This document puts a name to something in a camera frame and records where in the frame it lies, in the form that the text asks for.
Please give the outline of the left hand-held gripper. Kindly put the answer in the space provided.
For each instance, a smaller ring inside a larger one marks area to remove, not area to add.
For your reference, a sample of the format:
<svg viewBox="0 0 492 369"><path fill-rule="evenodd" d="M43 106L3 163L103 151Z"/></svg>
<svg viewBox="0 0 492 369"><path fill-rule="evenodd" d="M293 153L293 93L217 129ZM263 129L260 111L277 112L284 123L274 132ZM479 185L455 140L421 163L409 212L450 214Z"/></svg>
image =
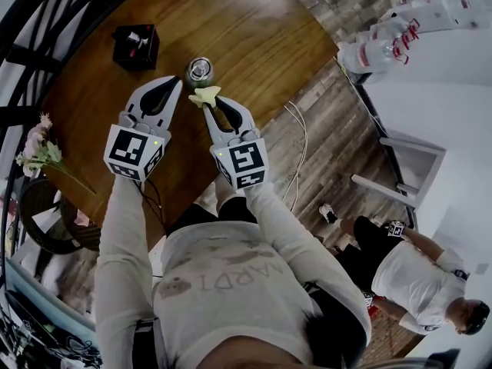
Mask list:
<svg viewBox="0 0 492 369"><path fill-rule="evenodd" d="M175 75L156 78L137 88L118 123L110 128L104 162L111 173L144 182L165 154L168 130L182 80Z"/></svg>

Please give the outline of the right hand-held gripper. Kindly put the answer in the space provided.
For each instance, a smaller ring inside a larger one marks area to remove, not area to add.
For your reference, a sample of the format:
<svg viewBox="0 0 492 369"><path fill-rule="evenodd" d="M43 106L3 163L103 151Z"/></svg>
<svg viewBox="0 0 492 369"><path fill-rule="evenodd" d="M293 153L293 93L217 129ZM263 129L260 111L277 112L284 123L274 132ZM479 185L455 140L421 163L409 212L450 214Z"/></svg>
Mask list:
<svg viewBox="0 0 492 369"><path fill-rule="evenodd" d="M264 139L256 129L250 111L235 100L215 97L216 108L226 117L230 128L224 128L208 104L202 104L211 155L234 190L259 185L268 177L268 156Z"/></svg>

